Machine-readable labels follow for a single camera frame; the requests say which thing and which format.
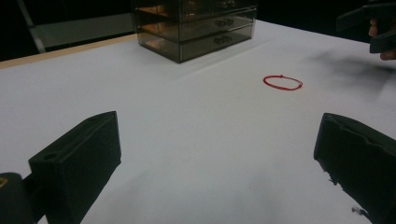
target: wooden table edge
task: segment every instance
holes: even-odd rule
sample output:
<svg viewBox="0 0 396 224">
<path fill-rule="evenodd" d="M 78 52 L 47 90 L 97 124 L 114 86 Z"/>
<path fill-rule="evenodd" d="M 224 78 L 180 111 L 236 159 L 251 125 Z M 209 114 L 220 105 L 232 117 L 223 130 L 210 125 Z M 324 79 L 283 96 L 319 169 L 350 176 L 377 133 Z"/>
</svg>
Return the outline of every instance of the wooden table edge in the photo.
<svg viewBox="0 0 396 224">
<path fill-rule="evenodd" d="M 42 60 L 46 60 L 46 59 L 50 59 L 50 58 L 64 56 L 67 54 L 81 52 L 81 51 L 84 51 L 87 49 L 96 49 L 96 48 L 100 48 L 100 47 L 107 46 L 107 45 L 112 45 L 112 44 L 117 44 L 117 43 L 128 41 L 128 40 L 133 40 L 136 38 L 137 38 L 137 35 L 125 35 L 125 36 L 121 36 L 121 37 L 117 37 L 117 38 L 94 42 L 91 44 L 76 46 L 73 48 L 59 49 L 59 50 L 46 52 L 46 53 L 42 53 L 42 54 L 36 54 L 36 55 L 28 56 L 28 57 L 3 61 L 3 62 L 0 62 L 0 69 L 17 66 L 17 65 L 21 65 L 21 64 L 26 64 L 26 63 L 34 63 L 34 62 L 38 62 L 38 61 L 42 61 Z"/>
</svg>

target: clear plastic drawer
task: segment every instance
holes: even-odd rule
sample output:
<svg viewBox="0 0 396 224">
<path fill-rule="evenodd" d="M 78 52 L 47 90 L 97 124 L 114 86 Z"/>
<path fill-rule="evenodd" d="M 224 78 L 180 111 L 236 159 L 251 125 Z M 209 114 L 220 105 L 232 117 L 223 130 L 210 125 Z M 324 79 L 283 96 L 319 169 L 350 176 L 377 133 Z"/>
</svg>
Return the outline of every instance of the clear plastic drawer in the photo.
<svg viewBox="0 0 396 224">
<path fill-rule="evenodd" d="M 252 37 L 252 34 L 253 25 L 248 25 L 228 32 L 196 38 L 191 41 L 173 42 L 140 30 L 138 40 L 141 46 L 151 49 L 172 61 L 183 63 L 215 50 L 224 49 L 248 40 Z"/>
<path fill-rule="evenodd" d="M 142 31 L 174 42 L 191 40 L 247 26 L 253 24 L 256 18 L 256 9 L 185 22 L 171 21 L 167 17 L 152 15 L 144 11 L 136 11 L 136 13 L 138 27 Z"/>
</svg>

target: black object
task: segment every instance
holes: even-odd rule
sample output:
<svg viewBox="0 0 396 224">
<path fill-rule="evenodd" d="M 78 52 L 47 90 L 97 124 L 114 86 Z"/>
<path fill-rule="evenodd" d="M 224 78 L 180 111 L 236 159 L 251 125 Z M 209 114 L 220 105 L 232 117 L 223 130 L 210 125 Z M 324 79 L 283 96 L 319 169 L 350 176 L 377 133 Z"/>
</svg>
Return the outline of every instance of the black object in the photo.
<svg viewBox="0 0 396 224">
<path fill-rule="evenodd" d="M 378 19 L 378 36 L 370 41 L 370 53 L 396 49 L 396 32 L 388 32 L 396 18 L 396 2 L 371 0 L 367 5 L 349 11 L 337 18 L 336 29 L 343 31 L 372 18 Z"/>
<path fill-rule="evenodd" d="M 396 223 L 396 141 L 354 119 L 324 114 L 314 158 L 374 224 Z"/>
<path fill-rule="evenodd" d="M 0 222 L 35 223 L 46 215 L 49 224 L 80 223 L 120 164 L 116 112 L 85 119 L 29 163 L 23 181 L 0 174 Z"/>
</svg>

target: human hand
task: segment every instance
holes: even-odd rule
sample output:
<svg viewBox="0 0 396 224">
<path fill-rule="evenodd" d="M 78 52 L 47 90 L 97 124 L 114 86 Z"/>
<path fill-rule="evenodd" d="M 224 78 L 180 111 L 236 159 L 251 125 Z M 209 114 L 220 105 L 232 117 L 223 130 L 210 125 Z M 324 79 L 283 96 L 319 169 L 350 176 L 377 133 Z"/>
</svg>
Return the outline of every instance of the human hand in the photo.
<svg viewBox="0 0 396 224">
<path fill-rule="evenodd" d="M 375 37 L 378 35 L 378 19 L 370 19 L 370 29 L 369 36 Z M 390 30 L 396 30 L 396 19 L 392 20 L 392 24 L 390 26 Z M 384 60 L 396 60 L 396 49 L 382 52 L 379 57 Z"/>
</svg>

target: plastic drawer organizer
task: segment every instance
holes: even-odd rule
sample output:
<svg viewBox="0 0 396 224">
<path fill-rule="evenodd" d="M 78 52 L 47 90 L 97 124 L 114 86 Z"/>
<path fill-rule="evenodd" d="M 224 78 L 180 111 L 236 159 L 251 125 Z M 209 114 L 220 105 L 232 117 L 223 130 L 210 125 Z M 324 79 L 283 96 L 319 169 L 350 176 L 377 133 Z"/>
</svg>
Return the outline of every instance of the plastic drawer organizer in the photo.
<svg viewBox="0 0 396 224">
<path fill-rule="evenodd" d="M 257 0 L 135 0 L 139 44 L 177 63 L 248 40 Z"/>
</svg>

